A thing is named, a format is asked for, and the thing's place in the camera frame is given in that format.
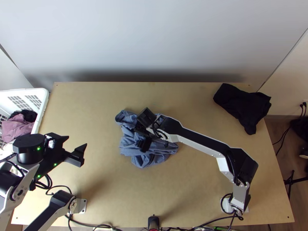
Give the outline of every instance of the tabletop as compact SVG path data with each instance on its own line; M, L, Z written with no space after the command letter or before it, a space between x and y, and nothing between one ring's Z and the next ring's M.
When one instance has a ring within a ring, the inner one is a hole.
M213 101L221 83L66 82L55 83L39 132L69 135L64 148L88 143L81 168L62 163L50 172L54 185L67 185L88 200L85 214L74 219L90 224L145 227L153 214L162 227L192 227L225 214L220 199L232 184L216 159L179 144L177 154L156 166L137 168L120 155L122 136L115 116L149 107L179 120L186 128L243 148L259 164L251 183L249 212L234 225L294 222L279 165L262 119L248 135L237 119ZM248 84L233 84L241 90ZM30 224L49 204L42 189L28 192L12 223ZM228 225L230 219L214 223ZM61 217L53 224L67 226Z

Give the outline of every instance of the clothing pile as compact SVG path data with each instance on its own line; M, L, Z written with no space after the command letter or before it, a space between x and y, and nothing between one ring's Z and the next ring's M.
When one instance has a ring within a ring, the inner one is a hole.
M152 166L166 161L171 154L176 154L178 146L168 143L156 136L151 136L151 144L146 152L141 151L140 142L144 142L146 137L135 132L137 115L122 110L116 115L115 121L121 126L123 136L120 141L120 153L131 157L131 162L139 168Z
M213 99L239 120L248 135L256 133L257 123L271 107L270 96L261 92L248 93L230 84L222 84Z
M19 136L31 133L36 117L37 113L29 110L14 112L7 121L2 122L2 140L9 143Z

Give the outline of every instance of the crumpled blue cloth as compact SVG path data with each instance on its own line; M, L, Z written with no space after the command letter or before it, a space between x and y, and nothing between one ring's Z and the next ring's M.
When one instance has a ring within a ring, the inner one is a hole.
M134 132L134 128L137 123L137 115L122 110L116 115L115 121L118 125L121 125L123 136L120 141L120 153L125 156L131 156L131 162L139 168L152 166L155 164L166 161L170 154L176 154L178 146L175 143L168 143L166 147L166 141L151 136L152 143L147 152L141 152L137 143L140 140L145 140L145 137Z

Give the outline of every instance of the black cloth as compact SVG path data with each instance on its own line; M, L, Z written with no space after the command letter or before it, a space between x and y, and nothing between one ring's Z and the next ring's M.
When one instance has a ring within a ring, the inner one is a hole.
M18 114L23 114L23 117L25 119L25 121L33 123L36 120L37 117L37 113L34 111L30 111L30 110L22 110L21 112L19 111L15 111L11 114L10 118L13 118L14 116L18 115Z
M230 84L222 84L213 99L237 118L249 135L256 133L257 123L271 107L271 97L260 92L248 93Z
M299 119L293 119L290 121L290 127L295 133L303 140L308 142L308 118L303 117Z

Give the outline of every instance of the wall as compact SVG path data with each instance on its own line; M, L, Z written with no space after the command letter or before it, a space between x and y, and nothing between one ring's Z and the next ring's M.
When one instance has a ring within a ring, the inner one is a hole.
M270 115L300 115L308 103L308 33L281 63L260 92L271 96Z
M0 90L32 88L33 86L2 49L0 45Z
M0 42L34 86L54 81L250 82L308 27L306 0L14 0Z

